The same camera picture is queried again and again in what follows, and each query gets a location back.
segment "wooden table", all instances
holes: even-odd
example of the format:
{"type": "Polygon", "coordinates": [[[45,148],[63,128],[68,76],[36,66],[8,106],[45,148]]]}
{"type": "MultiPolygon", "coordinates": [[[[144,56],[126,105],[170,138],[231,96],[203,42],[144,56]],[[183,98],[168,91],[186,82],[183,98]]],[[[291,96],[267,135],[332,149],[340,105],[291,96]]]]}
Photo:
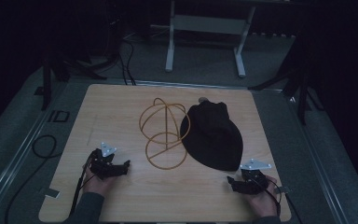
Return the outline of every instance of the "wooden table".
{"type": "MultiPolygon", "coordinates": [[[[243,138],[241,163],[251,158],[270,163],[272,169],[263,173],[276,177],[280,185],[269,143],[249,91],[91,85],[50,185],[61,194],[57,199],[46,197],[39,213],[40,219],[53,222],[68,217],[81,167],[101,142],[117,148],[114,164],[131,160],[128,174],[117,179],[105,200],[101,221],[234,222],[253,219],[242,195],[233,192],[227,182],[228,175],[240,180],[241,171],[218,171],[200,164],[189,155],[177,168],[162,170],[146,158],[147,139],[139,128],[142,113],[156,98],[167,104],[181,104],[188,110],[198,104],[200,97],[227,104],[230,119],[238,126],[243,138]]],[[[179,125],[184,116],[181,112],[175,114],[179,125]]],[[[148,134],[164,131],[164,124],[164,116],[157,113],[145,125],[145,131],[148,134]]],[[[174,127],[173,122],[169,121],[168,126],[174,127]]],[[[156,157],[154,162],[170,165],[184,155],[185,149],[179,145],[170,153],[156,157]]],[[[281,220],[290,217],[290,209],[282,197],[281,220]]]]}

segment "brimmed hat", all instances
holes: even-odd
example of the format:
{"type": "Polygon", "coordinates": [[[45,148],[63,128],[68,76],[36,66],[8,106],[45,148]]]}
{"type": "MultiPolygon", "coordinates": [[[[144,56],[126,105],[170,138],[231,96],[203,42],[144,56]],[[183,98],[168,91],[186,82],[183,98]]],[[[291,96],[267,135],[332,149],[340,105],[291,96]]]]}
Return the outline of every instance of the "brimmed hat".
{"type": "MultiPolygon", "coordinates": [[[[229,119],[227,105],[205,100],[187,112],[190,131],[182,139],[187,152],[200,163],[222,171],[237,171],[241,164],[243,142],[240,130],[229,119]]],[[[181,135],[188,129],[184,118],[181,135]]]]}

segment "cable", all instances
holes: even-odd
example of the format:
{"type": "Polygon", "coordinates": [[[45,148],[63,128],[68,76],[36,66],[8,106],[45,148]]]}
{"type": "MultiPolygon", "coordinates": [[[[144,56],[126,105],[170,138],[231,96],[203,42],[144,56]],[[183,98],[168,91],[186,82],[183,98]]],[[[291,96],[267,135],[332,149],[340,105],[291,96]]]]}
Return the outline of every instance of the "cable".
{"type": "Polygon", "coordinates": [[[123,76],[123,80],[124,80],[124,83],[126,85],[128,85],[127,83],[127,79],[126,79],[126,72],[130,78],[130,81],[131,81],[131,84],[132,86],[136,86],[136,82],[135,82],[135,79],[133,78],[131,72],[130,72],[130,61],[131,61],[131,58],[132,58],[132,55],[133,55],[133,44],[130,43],[129,41],[127,40],[124,40],[123,39],[123,42],[130,45],[131,47],[131,53],[130,53],[130,57],[129,59],[127,60],[127,64],[125,65],[124,64],[124,60],[123,60],[123,57],[121,56],[121,54],[118,55],[118,58],[120,59],[120,63],[121,63],[121,69],[122,69],[122,76],[123,76]]]}
{"type": "Polygon", "coordinates": [[[14,201],[16,200],[17,196],[19,195],[19,193],[21,192],[21,190],[25,187],[25,185],[31,180],[32,177],[34,177],[34,175],[45,165],[45,163],[49,160],[49,159],[52,159],[52,158],[56,158],[56,157],[59,157],[61,156],[62,153],[58,153],[58,154],[55,154],[53,155],[55,149],[57,147],[57,139],[53,136],[53,135],[50,135],[50,134],[45,134],[45,135],[41,135],[39,137],[37,137],[34,142],[32,143],[32,151],[33,153],[36,155],[36,157],[38,158],[41,158],[41,159],[44,159],[43,162],[34,170],[34,172],[22,183],[22,185],[20,186],[20,188],[16,191],[16,193],[14,194],[14,196],[10,199],[10,202],[8,203],[7,205],[7,209],[5,211],[5,223],[8,224],[8,215],[9,215],[9,212],[10,212],[10,208],[11,208],[11,205],[14,203],[14,201]],[[36,152],[36,149],[35,149],[35,145],[36,143],[42,139],[42,138],[51,138],[53,140],[53,147],[51,148],[49,154],[47,156],[44,156],[44,155],[41,155],[39,153],[36,152]]]}
{"type": "Polygon", "coordinates": [[[295,208],[295,205],[293,204],[292,200],[289,198],[289,195],[286,193],[284,196],[286,196],[287,202],[290,203],[290,205],[291,205],[292,208],[293,208],[293,211],[295,211],[295,214],[296,214],[296,217],[297,217],[297,219],[298,219],[298,222],[299,222],[300,224],[302,224],[303,222],[302,222],[300,216],[298,215],[298,212],[297,212],[297,210],[296,210],[296,208],[295,208]]]}
{"type": "Polygon", "coordinates": [[[84,178],[84,174],[86,173],[86,169],[90,164],[90,160],[91,160],[91,155],[87,158],[86,163],[83,166],[83,171],[81,173],[81,176],[79,177],[78,181],[77,181],[77,186],[76,186],[76,190],[75,190],[75,195],[74,195],[74,199],[72,200],[72,206],[71,206],[71,211],[69,212],[69,216],[71,216],[76,209],[76,205],[77,205],[77,198],[79,196],[79,192],[80,190],[83,188],[84,184],[82,185],[83,182],[83,178],[84,178]]]}
{"type": "Polygon", "coordinates": [[[269,195],[269,197],[271,197],[272,201],[275,202],[275,205],[277,206],[277,215],[279,217],[281,215],[281,203],[278,202],[277,199],[266,188],[261,186],[261,184],[259,184],[256,180],[254,180],[253,178],[250,178],[250,180],[255,182],[257,186],[260,187],[262,190],[264,190],[269,195]]]}

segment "human hand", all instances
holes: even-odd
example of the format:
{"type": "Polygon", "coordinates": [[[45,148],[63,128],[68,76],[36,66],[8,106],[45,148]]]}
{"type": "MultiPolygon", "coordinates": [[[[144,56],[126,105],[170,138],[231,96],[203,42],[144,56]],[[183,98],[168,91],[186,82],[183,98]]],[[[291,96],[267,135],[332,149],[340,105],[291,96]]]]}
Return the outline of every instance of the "human hand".
{"type": "Polygon", "coordinates": [[[90,165],[88,164],[86,168],[86,177],[83,180],[83,193],[98,193],[105,198],[109,193],[110,189],[113,187],[113,183],[115,182],[115,180],[116,176],[101,179],[100,177],[92,173],[92,171],[90,170],[90,165]]]}
{"type": "MultiPolygon", "coordinates": [[[[267,191],[276,199],[277,195],[274,188],[277,180],[268,175],[266,175],[266,178],[270,180],[267,191]]],[[[258,217],[276,217],[278,215],[275,201],[265,191],[256,195],[244,194],[244,198],[258,217]]]]}

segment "wire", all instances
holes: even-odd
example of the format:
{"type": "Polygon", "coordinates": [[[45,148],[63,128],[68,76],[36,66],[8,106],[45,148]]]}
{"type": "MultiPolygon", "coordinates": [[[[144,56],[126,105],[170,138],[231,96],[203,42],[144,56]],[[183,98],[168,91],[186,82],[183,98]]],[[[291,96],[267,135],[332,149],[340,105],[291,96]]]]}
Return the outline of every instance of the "wire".
{"type": "Polygon", "coordinates": [[[59,157],[61,156],[62,153],[58,153],[58,154],[55,154],[53,155],[55,149],[57,147],[57,139],[53,136],[53,135],[50,135],[50,134],[45,134],[45,135],[41,135],[39,137],[37,137],[34,142],[32,143],[32,151],[33,153],[36,155],[36,157],[38,158],[42,158],[44,159],[43,162],[34,170],[34,172],[28,176],[28,178],[22,183],[22,185],[20,186],[20,188],[16,191],[16,193],[14,194],[14,196],[10,199],[10,202],[8,203],[7,205],[7,209],[5,211],[5,223],[7,224],[8,223],[8,215],[9,215],[9,212],[10,212],[10,208],[11,208],[11,205],[14,203],[14,201],[16,200],[17,196],[19,195],[19,193],[21,192],[21,190],[25,187],[25,185],[32,179],[32,177],[34,177],[34,175],[45,165],[45,163],[49,160],[49,159],[52,159],[52,158],[56,158],[56,157],[59,157]],[[36,149],[35,149],[35,145],[36,143],[42,139],[42,138],[51,138],[53,140],[53,147],[51,148],[49,154],[47,156],[44,156],[44,155],[41,155],[39,153],[36,152],[36,149]]]}
{"type": "Polygon", "coordinates": [[[269,197],[271,197],[272,201],[275,202],[275,205],[277,206],[277,215],[278,217],[281,215],[281,203],[277,201],[277,199],[266,189],[264,188],[263,186],[261,186],[261,184],[259,184],[256,180],[250,178],[252,181],[254,181],[258,187],[260,187],[262,190],[264,190],[268,195],[269,197]]]}
{"type": "Polygon", "coordinates": [[[293,208],[293,211],[295,211],[295,214],[296,214],[296,217],[297,217],[297,219],[298,219],[298,222],[299,222],[300,224],[302,224],[303,222],[302,222],[302,220],[301,220],[301,217],[298,215],[298,212],[297,212],[297,210],[296,210],[296,208],[295,208],[295,205],[293,204],[293,202],[292,202],[292,200],[290,199],[289,195],[286,193],[284,196],[286,196],[287,202],[290,203],[290,205],[291,205],[292,208],[293,208]]]}
{"type": "Polygon", "coordinates": [[[126,72],[127,72],[127,75],[129,76],[130,78],[130,81],[131,81],[131,84],[132,86],[136,86],[136,82],[135,82],[135,79],[133,78],[131,72],[130,72],[130,61],[131,61],[131,58],[132,58],[132,55],[133,55],[133,44],[130,43],[129,41],[127,40],[122,40],[124,43],[130,45],[131,47],[131,53],[130,53],[130,56],[129,56],[129,59],[127,60],[127,64],[125,65],[124,64],[124,60],[123,60],[123,57],[121,56],[121,54],[118,55],[118,58],[120,59],[120,63],[121,63],[121,69],[122,69],[122,76],[123,76],[123,80],[124,80],[124,83],[126,85],[128,85],[127,83],[127,79],[126,79],[126,72]]]}

